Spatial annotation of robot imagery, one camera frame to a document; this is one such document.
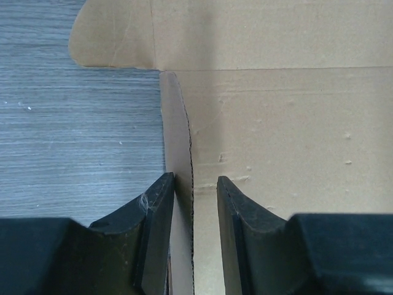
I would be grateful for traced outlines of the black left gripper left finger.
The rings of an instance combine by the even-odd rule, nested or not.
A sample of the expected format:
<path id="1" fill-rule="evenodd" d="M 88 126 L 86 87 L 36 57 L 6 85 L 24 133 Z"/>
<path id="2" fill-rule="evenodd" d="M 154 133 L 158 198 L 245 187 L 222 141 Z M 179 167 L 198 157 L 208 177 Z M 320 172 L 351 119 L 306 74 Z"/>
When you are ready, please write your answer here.
<path id="1" fill-rule="evenodd" d="M 2 294 L 165 294 L 175 179 L 85 227 L 71 218 L 1 219 Z"/>

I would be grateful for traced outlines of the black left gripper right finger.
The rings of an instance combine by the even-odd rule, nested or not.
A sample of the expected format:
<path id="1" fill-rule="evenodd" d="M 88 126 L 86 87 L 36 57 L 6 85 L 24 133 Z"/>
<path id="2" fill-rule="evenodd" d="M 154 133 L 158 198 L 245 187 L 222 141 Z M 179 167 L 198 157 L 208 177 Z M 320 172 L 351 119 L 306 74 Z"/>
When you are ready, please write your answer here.
<path id="1" fill-rule="evenodd" d="M 217 181 L 227 294 L 391 294 L 392 215 L 297 213 L 282 219 Z"/>

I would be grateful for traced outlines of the brown cardboard box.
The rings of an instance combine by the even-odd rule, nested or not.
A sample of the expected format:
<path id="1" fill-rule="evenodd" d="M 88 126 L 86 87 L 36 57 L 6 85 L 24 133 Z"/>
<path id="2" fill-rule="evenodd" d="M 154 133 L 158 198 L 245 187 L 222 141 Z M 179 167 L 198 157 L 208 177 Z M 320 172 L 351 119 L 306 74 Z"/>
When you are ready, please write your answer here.
<path id="1" fill-rule="evenodd" d="M 87 1 L 85 67 L 160 72 L 171 294 L 223 294 L 216 183 L 283 218 L 392 211 L 391 1 Z"/>

